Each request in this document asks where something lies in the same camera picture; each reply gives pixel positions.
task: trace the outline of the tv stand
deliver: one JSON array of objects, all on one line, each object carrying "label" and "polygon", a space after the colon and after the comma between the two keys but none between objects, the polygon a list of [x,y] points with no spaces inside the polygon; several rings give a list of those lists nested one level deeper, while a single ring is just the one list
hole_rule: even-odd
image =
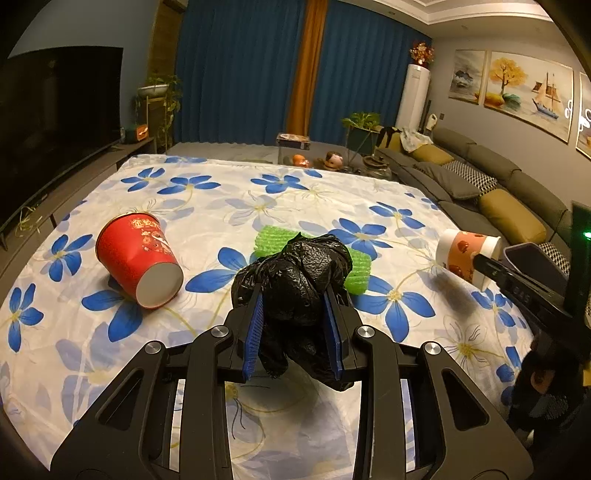
[{"label": "tv stand", "polygon": [[153,137],[118,144],[88,159],[48,192],[30,212],[26,228],[0,232],[0,297],[5,298],[29,259],[76,205],[123,165],[129,157],[156,153]]}]

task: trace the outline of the black garbage bag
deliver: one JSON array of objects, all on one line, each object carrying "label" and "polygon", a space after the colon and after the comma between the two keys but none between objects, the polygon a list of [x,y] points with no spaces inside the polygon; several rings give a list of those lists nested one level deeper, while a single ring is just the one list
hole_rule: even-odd
[{"label": "black garbage bag", "polygon": [[322,325],[326,288],[341,290],[352,268],[349,251],[334,235],[298,234],[278,254],[238,272],[232,284],[234,307],[247,304],[255,284],[262,285],[265,317],[259,358],[270,376],[285,373],[289,357],[335,390],[352,385],[335,381]]}]

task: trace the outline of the plant pot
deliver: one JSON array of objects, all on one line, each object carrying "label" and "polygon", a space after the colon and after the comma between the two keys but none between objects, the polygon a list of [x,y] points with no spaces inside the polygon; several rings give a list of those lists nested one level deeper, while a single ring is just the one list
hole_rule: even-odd
[{"label": "plant pot", "polygon": [[147,87],[138,88],[138,96],[142,98],[146,97],[162,97],[168,90],[168,84],[163,83],[161,85],[148,85]]},{"label": "plant pot", "polygon": [[377,140],[378,132],[353,127],[349,130],[349,137],[345,146],[351,152],[359,152],[361,156],[367,156],[374,153],[374,145]]}]

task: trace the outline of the sofa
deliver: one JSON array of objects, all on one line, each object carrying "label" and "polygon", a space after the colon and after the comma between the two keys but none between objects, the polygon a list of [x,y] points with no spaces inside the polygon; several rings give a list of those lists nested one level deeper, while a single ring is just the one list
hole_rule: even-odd
[{"label": "sofa", "polygon": [[[408,154],[401,146],[400,134],[395,134],[380,143],[374,156],[389,162],[394,180],[421,190],[459,229],[500,236],[505,246],[534,241],[555,262],[559,262],[557,257],[560,256],[570,261],[572,213],[556,195],[511,160],[458,132],[436,127],[432,138],[433,145]],[[456,171],[465,167],[465,170],[495,178],[494,191],[470,200],[458,199],[458,195],[453,198],[448,185],[444,188],[432,171],[446,164],[453,165]],[[512,225],[499,220],[499,216],[512,216],[516,211],[520,211],[521,216],[513,218]],[[527,225],[535,225],[532,228],[537,230],[531,235],[527,232],[525,236],[520,232],[515,234],[514,229],[527,230]]]}]

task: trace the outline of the white cup bottom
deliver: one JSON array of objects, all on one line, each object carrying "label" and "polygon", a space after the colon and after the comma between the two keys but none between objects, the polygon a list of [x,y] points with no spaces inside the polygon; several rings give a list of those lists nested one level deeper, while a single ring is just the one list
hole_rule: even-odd
[{"label": "white cup bottom", "polygon": [[158,263],[146,270],[135,289],[135,298],[145,309],[157,309],[170,301],[183,286],[183,269],[176,263]]}]

